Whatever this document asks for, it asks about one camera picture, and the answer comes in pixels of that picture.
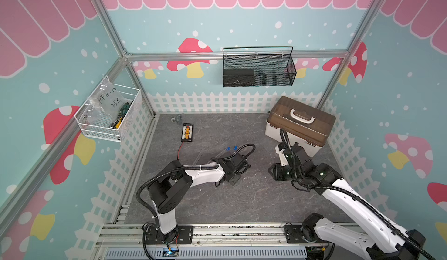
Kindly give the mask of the clear test tube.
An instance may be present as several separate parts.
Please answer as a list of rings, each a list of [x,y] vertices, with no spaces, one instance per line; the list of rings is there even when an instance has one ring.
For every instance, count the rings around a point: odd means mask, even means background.
[[[219,154],[217,154],[215,157],[216,157],[216,158],[220,158],[222,155],[225,155],[225,153],[228,152],[226,149],[227,149],[227,147],[224,148],[224,149],[223,149]]]
[[[193,165],[197,165],[199,163],[199,160],[201,159],[202,155],[203,155],[203,150],[201,150],[199,152],[198,156],[195,158],[195,160],[193,162]]]

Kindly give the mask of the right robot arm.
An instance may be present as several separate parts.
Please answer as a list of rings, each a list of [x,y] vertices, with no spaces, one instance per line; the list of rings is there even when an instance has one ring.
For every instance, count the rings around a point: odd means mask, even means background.
[[[406,230],[387,218],[359,196],[331,166],[325,163],[315,165],[303,147],[291,144],[284,129],[280,129],[279,135],[282,142],[275,150],[281,161],[268,170],[273,179],[290,181],[298,191],[315,191],[364,231],[356,232],[318,213],[311,213],[300,225],[299,236],[303,241],[331,243],[333,247],[342,247],[364,260],[417,260],[420,256],[433,259],[423,248],[426,238],[419,231]]]

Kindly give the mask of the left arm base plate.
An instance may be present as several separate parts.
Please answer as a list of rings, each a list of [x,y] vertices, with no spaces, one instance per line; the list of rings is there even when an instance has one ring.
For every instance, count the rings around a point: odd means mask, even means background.
[[[144,244],[163,244],[163,245],[176,245],[176,244],[192,244],[193,238],[193,226],[177,226],[169,233],[161,233],[160,229],[156,229],[152,224],[146,226],[144,229]]]

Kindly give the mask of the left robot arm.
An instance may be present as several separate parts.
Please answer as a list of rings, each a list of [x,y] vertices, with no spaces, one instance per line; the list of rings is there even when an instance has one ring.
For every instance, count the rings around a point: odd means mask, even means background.
[[[255,150],[254,144],[245,144],[234,154],[211,158],[204,165],[183,165],[178,159],[172,161],[138,188],[136,201],[152,213],[156,229],[167,236],[178,228],[175,208],[190,188],[207,183],[214,183],[216,187],[223,182],[235,185],[251,167],[248,157]]]

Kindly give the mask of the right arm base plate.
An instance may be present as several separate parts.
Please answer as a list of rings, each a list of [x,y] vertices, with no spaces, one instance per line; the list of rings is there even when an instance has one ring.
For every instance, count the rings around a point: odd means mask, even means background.
[[[284,233],[288,244],[304,244],[304,245],[329,245],[330,242],[321,240],[315,233],[304,229],[301,224],[286,223],[284,225]]]

